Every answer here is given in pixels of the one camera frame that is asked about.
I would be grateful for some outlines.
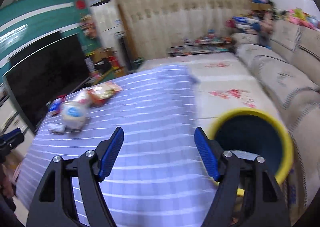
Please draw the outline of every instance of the black tv screen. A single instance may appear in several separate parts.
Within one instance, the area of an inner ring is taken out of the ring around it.
[[[46,103],[69,94],[89,77],[76,35],[34,52],[4,74],[10,98],[33,132],[47,113]]]
[[[62,36],[60,32],[54,32],[50,35],[47,35],[41,39],[38,39],[37,41],[31,43],[30,45],[27,45],[23,49],[21,49],[19,52],[14,54],[9,58],[9,62],[11,64],[11,67],[14,67],[17,63],[31,55],[32,53],[38,51],[39,49],[56,42],[57,40],[62,39]]]

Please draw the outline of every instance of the blue gripper pad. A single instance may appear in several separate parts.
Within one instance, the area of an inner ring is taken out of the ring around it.
[[[218,171],[218,160],[213,154],[207,141],[210,141],[207,136],[203,133],[201,128],[196,128],[195,134],[195,143],[199,151],[201,159],[204,163],[205,169],[210,177],[215,181],[218,181],[220,178],[220,173]]]
[[[117,132],[111,136],[111,143],[107,148],[106,153],[104,153],[101,158],[100,171],[98,173],[98,177],[100,179],[103,180],[105,177],[110,175],[113,165],[122,147],[123,139],[124,132],[122,128],[119,128]]]

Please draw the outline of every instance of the beige curtain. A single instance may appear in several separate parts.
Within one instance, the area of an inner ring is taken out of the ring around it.
[[[166,48],[194,40],[215,29],[225,35],[225,21],[247,12],[247,0],[116,0],[123,8],[139,56],[166,56]]]

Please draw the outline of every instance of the person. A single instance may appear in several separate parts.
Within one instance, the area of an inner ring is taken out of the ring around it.
[[[4,165],[0,165],[0,186],[2,187],[2,194],[7,198],[10,199],[14,196],[14,191],[12,188],[11,181],[9,177],[5,173]]]
[[[259,45],[271,49],[269,43],[270,36],[273,32],[272,14],[266,12],[263,19],[259,23],[255,23],[252,28],[259,33]]]
[[[24,227],[14,211],[16,209],[12,197],[14,190],[9,177],[5,173],[4,165],[0,164],[0,226]]]

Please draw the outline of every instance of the sofa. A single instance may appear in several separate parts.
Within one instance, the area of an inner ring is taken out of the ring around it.
[[[272,50],[259,46],[257,35],[236,33],[232,39],[237,57],[273,101],[293,140],[294,164],[283,190],[297,226],[302,218],[310,220],[308,207],[320,204],[320,32],[279,20]]]

